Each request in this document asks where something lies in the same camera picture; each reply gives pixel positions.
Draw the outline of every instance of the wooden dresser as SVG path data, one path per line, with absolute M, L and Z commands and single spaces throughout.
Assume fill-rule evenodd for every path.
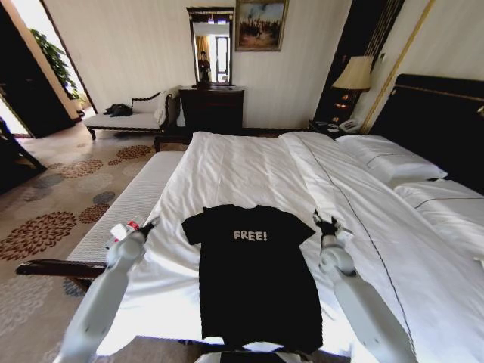
M 240 134 L 244 109 L 241 87 L 180 88 L 185 125 L 193 132 Z

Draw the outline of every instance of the floral carpet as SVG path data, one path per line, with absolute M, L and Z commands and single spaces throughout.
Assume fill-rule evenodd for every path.
M 16 276 L 15 268 L 29 259 L 65 259 L 154 155 L 152 135 L 96 133 L 93 141 L 77 124 L 47 138 L 20 139 L 48 170 L 0 195 L 0 363 L 53 362 L 83 296 L 64 278 Z M 199 344 L 136 338 L 96 362 L 191 363 L 202 351 Z M 320 352 L 312 360 L 347 361 Z

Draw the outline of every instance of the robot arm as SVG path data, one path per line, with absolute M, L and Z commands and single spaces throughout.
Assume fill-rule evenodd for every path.
M 89 363 L 95 356 L 128 286 L 129 269 L 144 253 L 144 242 L 157 224 L 151 221 L 117 242 L 107 254 L 107 268 L 94 280 L 67 327 L 54 363 Z
M 334 293 L 358 340 L 379 363 L 416 363 L 408 336 L 380 294 L 355 270 L 351 256 L 344 250 L 350 231 L 335 220 L 322 221 L 315 213 L 321 238 L 321 272 L 334 283 Z

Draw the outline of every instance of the picture frame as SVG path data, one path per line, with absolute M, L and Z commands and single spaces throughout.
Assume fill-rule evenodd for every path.
M 235 51 L 280 51 L 289 0 L 237 0 Z

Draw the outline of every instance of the upholstered bench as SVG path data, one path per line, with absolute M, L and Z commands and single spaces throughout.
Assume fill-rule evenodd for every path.
M 96 139 L 95 130 L 117 130 L 129 132 L 155 132 L 160 133 L 172 123 L 176 123 L 180 114 L 179 87 L 168 91 L 158 92 L 148 98 L 132 98 L 131 116 L 110 117 L 99 113 L 82 122 Z
M 30 260 L 20 264 L 16 273 L 64 276 L 87 290 L 90 279 L 99 276 L 106 267 L 104 260 L 107 250 L 104 248 L 104 243 L 111 238 L 110 229 L 118 223 L 127 223 L 136 215 L 148 217 L 154 204 L 160 199 L 183 153 L 183 151 L 162 151 L 154 154 L 74 248 L 67 260 Z

